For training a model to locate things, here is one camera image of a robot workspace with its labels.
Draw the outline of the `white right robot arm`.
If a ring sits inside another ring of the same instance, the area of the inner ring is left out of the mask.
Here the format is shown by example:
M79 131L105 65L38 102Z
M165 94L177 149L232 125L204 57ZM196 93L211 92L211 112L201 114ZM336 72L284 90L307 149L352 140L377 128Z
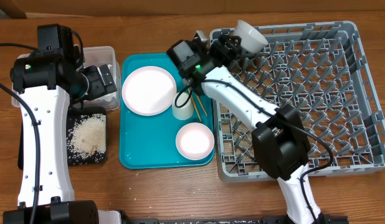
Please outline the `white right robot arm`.
M179 40L167 55L185 81L186 89L217 101L236 116L251 133L255 161L277 180L287 204L290 223L326 223L316 204L308 175L310 139L329 146L305 131L297 110L291 105L278 107L250 91L236 80L228 67L242 52L239 36L221 35L212 45L196 34L192 40Z

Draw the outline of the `white paper cup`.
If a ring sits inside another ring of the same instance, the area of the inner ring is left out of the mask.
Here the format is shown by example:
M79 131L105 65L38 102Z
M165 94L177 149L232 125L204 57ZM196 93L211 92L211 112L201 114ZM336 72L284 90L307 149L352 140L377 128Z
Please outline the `white paper cup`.
M186 104L180 108L176 107L176 104L181 106L183 103ZM172 113L178 120L187 120L193 115L194 107L189 95L186 92L179 92L174 96L172 102Z

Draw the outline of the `pile of rice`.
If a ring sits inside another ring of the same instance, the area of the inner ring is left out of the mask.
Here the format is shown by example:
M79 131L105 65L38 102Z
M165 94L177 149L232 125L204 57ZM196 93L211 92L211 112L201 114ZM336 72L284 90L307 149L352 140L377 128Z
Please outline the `pile of rice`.
M69 129L70 139L67 147L75 159L94 159L103 156L107 151L107 118L105 114L84 114L77 116Z

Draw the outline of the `small white bowl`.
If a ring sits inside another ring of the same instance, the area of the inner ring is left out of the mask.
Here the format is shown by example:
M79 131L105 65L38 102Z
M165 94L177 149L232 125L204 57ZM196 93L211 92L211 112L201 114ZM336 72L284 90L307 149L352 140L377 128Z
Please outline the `small white bowl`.
M198 161L213 151L214 141L214 135L206 125L188 123L176 135L176 149L184 158Z

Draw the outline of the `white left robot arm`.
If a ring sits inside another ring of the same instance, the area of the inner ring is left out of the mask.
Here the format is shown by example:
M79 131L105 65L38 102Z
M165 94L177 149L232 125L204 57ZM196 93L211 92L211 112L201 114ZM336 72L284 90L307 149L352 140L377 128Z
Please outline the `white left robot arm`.
M37 28L37 47L11 68L7 92L20 103L23 178L15 210L4 223L126 223L119 210L76 200L67 160L67 114L74 103L113 93L107 65L84 67L76 31L59 24Z

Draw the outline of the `grey bowl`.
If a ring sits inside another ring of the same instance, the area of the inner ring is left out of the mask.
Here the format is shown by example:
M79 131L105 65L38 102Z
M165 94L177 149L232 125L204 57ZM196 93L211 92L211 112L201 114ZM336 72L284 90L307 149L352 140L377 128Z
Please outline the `grey bowl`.
M240 37L240 45L251 53L260 52L267 44L267 39L253 26L243 20L238 20L233 36Z

